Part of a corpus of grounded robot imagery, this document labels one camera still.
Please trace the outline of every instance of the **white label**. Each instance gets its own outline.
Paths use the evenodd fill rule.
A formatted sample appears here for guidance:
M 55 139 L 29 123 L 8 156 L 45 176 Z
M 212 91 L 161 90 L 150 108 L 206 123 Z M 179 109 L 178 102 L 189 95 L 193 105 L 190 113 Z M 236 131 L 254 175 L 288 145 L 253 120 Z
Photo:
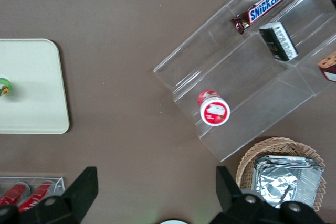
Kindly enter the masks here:
M 277 36 L 282 48 L 284 49 L 289 60 L 294 59 L 298 54 L 296 53 L 295 47 L 288 37 L 284 27 L 279 25 L 274 28 L 275 35 Z
M 225 108 L 216 104 L 210 104 L 210 108 L 206 110 L 206 112 L 214 115 L 224 115 Z
M 331 80 L 331 81 L 336 81 L 336 74 L 334 73 L 329 73 L 329 72 L 324 72 L 324 74 L 326 75 L 326 77 Z

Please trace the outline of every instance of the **clear plastic case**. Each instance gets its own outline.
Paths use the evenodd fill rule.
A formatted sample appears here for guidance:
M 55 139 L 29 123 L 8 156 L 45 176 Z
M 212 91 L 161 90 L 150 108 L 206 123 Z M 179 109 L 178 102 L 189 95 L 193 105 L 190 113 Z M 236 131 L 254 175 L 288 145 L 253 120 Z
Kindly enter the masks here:
M 154 69 L 221 161 L 332 84 L 317 66 L 336 50 L 331 0 L 284 0 L 241 35 L 230 20 L 256 2 L 231 0 Z M 258 32 L 277 21 L 299 53 L 289 62 L 275 60 Z M 201 120 L 197 97 L 208 89 L 231 108 L 222 126 Z
M 52 181 L 55 183 L 53 191 L 50 195 L 46 195 L 47 197 L 51 195 L 62 195 L 65 191 L 64 180 L 62 177 L 0 177 L 0 195 L 7 192 L 16 183 L 23 182 L 29 186 L 30 194 L 28 196 L 30 196 L 45 181 Z M 17 205 L 20 205 L 26 199 L 27 198 L 22 198 Z

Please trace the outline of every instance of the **brown table surface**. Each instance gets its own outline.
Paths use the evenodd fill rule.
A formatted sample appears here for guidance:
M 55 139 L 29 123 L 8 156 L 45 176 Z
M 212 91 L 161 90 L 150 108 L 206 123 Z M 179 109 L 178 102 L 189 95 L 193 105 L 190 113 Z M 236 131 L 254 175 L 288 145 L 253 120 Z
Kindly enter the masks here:
M 97 166 L 99 196 L 84 223 L 209 223 L 220 211 L 216 166 L 235 175 L 251 144 L 220 163 L 152 70 L 227 1 L 0 0 L 1 38 L 57 43 L 71 119 L 63 135 L 0 135 L 1 175 L 64 176 L 69 185 Z M 335 97 L 333 85 L 263 135 L 324 158 L 328 222 L 336 222 Z

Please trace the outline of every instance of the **screw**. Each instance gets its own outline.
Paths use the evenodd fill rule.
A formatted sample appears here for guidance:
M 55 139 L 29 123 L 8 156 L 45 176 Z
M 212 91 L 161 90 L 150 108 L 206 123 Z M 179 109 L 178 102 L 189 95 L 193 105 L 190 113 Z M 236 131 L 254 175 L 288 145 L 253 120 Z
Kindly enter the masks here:
M 3 216 L 3 215 L 5 215 L 5 214 L 7 214 L 8 211 L 9 211 L 8 208 L 1 209 L 1 210 L 0 210 L 0 216 Z
M 253 196 L 251 196 L 251 195 L 247 195 L 247 196 L 245 197 L 245 200 L 246 200 L 247 202 L 249 202 L 250 204 L 254 204 L 254 203 L 257 201 L 256 198 L 253 197 Z
M 51 206 L 53 203 L 55 203 L 55 198 L 49 198 L 46 200 L 46 202 L 44 202 L 45 206 Z
M 288 205 L 289 209 L 292 210 L 293 212 L 300 212 L 301 211 L 301 207 L 296 204 L 296 203 L 290 203 Z

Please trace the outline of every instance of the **aluminum foil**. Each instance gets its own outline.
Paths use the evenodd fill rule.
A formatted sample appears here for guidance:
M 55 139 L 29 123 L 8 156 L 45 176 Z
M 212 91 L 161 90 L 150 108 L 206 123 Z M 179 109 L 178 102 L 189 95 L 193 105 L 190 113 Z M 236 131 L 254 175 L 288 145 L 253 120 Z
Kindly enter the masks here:
M 313 158 L 264 155 L 255 161 L 252 189 L 276 208 L 290 200 L 312 207 L 323 171 Z

